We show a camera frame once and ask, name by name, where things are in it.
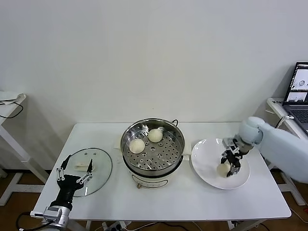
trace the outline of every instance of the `white plate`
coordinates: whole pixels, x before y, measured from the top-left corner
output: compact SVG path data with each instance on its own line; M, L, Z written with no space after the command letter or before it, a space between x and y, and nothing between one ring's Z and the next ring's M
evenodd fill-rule
M220 164L221 154L224 151L222 139L199 141L192 149L192 166L206 183L219 189L237 189L249 179L249 163L244 157L240 160L241 169L238 174L228 178L221 177L216 168Z

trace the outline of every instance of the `laptop keyboard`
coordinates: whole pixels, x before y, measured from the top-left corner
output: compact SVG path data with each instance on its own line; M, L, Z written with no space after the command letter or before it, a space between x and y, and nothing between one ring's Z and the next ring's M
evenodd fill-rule
M291 112L302 124L308 123L308 110L291 110Z

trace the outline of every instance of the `power strip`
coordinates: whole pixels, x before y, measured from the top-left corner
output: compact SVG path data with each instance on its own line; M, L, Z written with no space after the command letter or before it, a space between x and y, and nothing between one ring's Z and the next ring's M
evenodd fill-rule
M131 221L116 221L111 226L107 226L106 222L102 223L104 231L123 231L126 226L129 225Z

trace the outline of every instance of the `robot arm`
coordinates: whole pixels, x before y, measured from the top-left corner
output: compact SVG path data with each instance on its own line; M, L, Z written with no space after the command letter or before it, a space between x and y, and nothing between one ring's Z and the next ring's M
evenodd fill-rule
M228 160L228 176L240 170L243 155L254 146L275 166L296 181L308 183L308 141L291 133L273 128L258 117L249 117L239 127L234 138L224 138L226 151L221 162Z
M68 215L73 208L72 201L75 191L83 188L93 177L92 160L90 161L87 172L83 177L64 174L70 157L71 155L63 161L60 168L56 169L57 184L60 191L55 201L51 202L50 206L46 207L44 212L32 211L30 213L34 218L42 218L43 225L48 225L48 228L44 229L44 231L66 229L69 221Z

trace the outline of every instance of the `wooden floor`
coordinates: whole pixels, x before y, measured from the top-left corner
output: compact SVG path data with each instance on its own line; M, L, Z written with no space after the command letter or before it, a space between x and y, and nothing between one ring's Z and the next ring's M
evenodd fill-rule
M14 174L9 174L7 178L0 179L0 194L4 192L6 186L10 183ZM283 183L279 173L274 173L274 177L277 183ZM25 173L21 178L20 184L42 184L33 174ZM308 185L296 184L299 191L306 201L308 201ZM303 219L308 221L308 213L304 211L306 206L298 206L290 193L283 193L288 205L294 209ZM18 215L25 211L31 211L39 198L38 193L18 193L12 194L11 198L5 206L0 206L0 230L1 231L16 231L15 221ZM23 217L20 220L20 224L23 228L34 228L40 225L38 219ZM85 226L85 222L81 221L80 224ZM138 228L146 222L133 222L128 226L128 229L132 230ZM192 222L168 222L171 225L182 225L189 231L198 231L199 229ZM197 224L203 229L203 231L228 231L227 222L197 222ZM267 220L264 224L270 231L308 231L308 224L302 222L296 215L292 215L288 219L280 220ZM92 222L91 231L96 230L101 226L101 222ZM169 227L165 224L155 224L151 227L143 228L141 231L181 231L184 230L180 227ZM266 231L265 227L259 226L258 228L251 229L252 231Z

